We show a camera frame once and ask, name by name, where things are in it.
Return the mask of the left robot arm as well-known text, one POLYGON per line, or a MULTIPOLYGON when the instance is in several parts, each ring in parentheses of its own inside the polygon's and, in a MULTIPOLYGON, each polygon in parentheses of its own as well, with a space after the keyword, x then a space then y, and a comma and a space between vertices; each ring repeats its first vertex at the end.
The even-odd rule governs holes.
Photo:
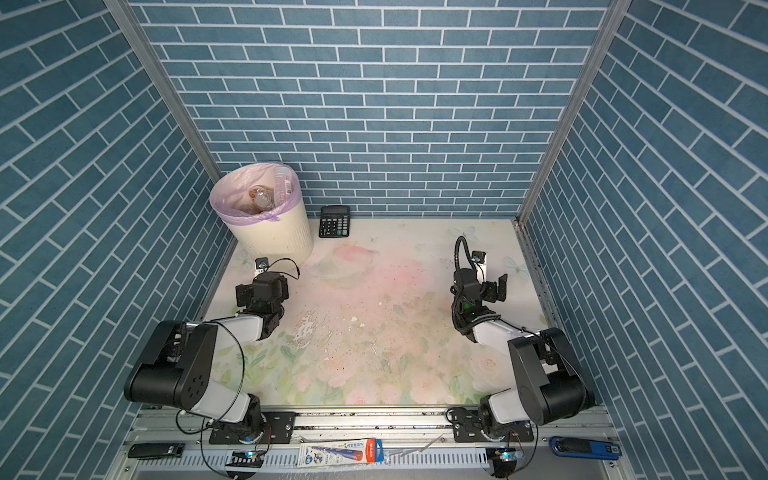
POLYGON ((241 311, 202 323, 163 321, 151 334, 124 386, 130 402, 177 408, 209 419, 237 443, 259 441, 267 428, 260 400, 211 378, 215 354, 268 338, 289 298, 287 275, 264 271, 235 288, 241 311))

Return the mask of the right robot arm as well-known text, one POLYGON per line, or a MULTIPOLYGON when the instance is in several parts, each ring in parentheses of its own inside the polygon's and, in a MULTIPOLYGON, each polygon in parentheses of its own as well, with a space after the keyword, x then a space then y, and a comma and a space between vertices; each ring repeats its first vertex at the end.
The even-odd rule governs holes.
POLYGON ((532 331, 504 320, 487 302, 500 302, 506 276, 482 282, 472 268, 454 272, 451 316, 470 341, 507 355, 513 385, 483 397, 478 414, 485 435, 495 438, 531 421, 542 426, 576 416, 596 405, 592 381, 583 372, 565 333, 532 331))

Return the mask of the clear bottle red white label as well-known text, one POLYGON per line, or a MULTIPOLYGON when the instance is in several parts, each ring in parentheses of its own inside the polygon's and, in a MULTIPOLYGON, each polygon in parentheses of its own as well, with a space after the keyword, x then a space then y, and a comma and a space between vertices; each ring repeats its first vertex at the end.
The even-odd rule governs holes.
POLYGON ((274 190, 269 187, 257 185, 249 190, 248 195, 255 214, 270 211, 276 206, 274 190))

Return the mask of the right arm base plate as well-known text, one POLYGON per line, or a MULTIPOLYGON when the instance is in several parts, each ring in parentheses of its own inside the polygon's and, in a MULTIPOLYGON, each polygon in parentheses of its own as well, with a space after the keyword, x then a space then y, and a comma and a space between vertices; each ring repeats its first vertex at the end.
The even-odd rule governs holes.
POLYGON ((499 423, 485 409, 467 409, 449 407, 444 412, 445 419, 452 427, 454 441, 457 443, 478 442, 532 442, 534 431, 527 420, 499 423))

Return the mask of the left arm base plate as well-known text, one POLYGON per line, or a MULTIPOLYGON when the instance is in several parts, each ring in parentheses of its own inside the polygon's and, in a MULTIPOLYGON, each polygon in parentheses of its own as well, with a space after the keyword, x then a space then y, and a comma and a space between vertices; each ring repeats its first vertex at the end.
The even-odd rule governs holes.
POLYGON ((289 444, 293 435, 297 413, 294 411, 267 411, 248 414, 244 420, 215 422, 211 427, 209 443, 212 445, 289 444))

